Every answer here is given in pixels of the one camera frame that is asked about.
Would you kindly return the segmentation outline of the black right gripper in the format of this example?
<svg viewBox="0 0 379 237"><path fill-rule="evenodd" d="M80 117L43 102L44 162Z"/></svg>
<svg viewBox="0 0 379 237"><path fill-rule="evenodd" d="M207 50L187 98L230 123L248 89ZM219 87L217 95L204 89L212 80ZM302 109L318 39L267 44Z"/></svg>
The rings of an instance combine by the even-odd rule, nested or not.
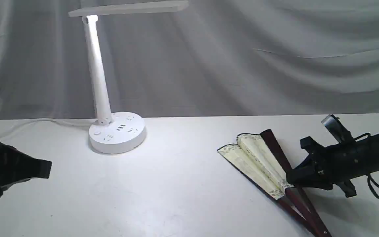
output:
<svg viewBox="0 0 379 237"><path fill-rule="evenodd" d="M286 173L286 180L294 186L332 190L339 186L347 197L356 195L352 179L367 176L370 190L374 182L371 174L379 171L379 134L365 133L353 141L323 147L311 137L302 138L301 148L308 156L296 168Z"/></svg>

